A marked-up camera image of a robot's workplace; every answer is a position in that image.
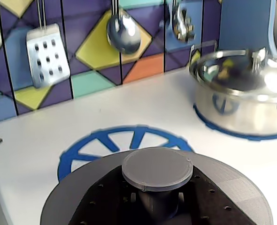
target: hanging utensil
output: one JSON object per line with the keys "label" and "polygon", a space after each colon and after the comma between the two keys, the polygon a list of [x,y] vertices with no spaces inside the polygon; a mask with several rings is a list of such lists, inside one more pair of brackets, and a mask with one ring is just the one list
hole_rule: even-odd
{"label": "hanging utensil", "polygon": [[33,85],[42,88],[66,80],[70,68],[58,24],[46,26],[45,1],[42,0],[42,25],[39,0],[36,1],[39,28],[27,33],[26,44]]}
{"label": "hanging utensil", "polygon": [[177,40],[188,43],[194,40],[194,25],[188,16],[187,10],[180,7],[180,2],[172,3],[172,27]]}
{"label": "hanging utensil", "polygon": [[131,16],[119,11],[118,0],[112,0],[112,16],[107,23],[110,45],[122,54],[134,54],[139,50],[141,36]]}

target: pot handle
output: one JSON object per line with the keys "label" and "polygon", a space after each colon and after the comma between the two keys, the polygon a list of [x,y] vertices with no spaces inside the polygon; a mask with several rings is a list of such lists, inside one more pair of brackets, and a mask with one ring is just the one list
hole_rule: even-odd
{"label": "pot handle", "polygon": [[215,49],[214,49],[214,52],[217,50],[217,41],[216,40],[212,40],[212,41],[205,41],[205,42],[202,42],[201,44],[199,45],[192,45],[191,46],[191,51],[190,51],[190,56],[189,56],[189,65],[191,65],[191,62],[192,62],[192,55],[193,55],[193,52],[194,50],[196,49],[201,49],[203,47],[210,47],[210,46],[214,46]]}

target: round cap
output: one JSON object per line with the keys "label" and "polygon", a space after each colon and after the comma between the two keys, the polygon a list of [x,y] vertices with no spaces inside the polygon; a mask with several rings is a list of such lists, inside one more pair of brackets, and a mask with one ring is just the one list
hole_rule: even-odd
{"label": "round cap", "polygon": [[277,103],[277,58],[266,49],[218,51],[192,64],[191,72],[211,89],[260,102]]}
{"label": "round cap", "polygon": [[142,191],[171,191],[191,179],[193,165],[180,150],[154,147],[129,154],[122,173],[128,183]]}

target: pot lid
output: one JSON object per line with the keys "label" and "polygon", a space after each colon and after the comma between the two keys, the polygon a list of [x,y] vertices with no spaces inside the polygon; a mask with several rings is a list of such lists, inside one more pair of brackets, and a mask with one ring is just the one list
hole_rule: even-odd
{"label": "pot lid", "polygon": [[277,103],[277,58],[265,48],[218,51],[191,66],[199,83],[227,95]]}

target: gray base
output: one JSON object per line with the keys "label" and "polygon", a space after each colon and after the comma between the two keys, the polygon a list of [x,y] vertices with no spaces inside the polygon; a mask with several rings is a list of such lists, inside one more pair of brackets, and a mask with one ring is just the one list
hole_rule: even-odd
{"label": "gray base", "polygon": [[[67,225],[82,197],[96,181],[121,165],[130,151],[90,162],[63,179],[49,195],[41,215],[41,225]],[[272,212],[261,191],[243,174],[215,159],[182,151],[228,195],[256,224],[273,225]]]}

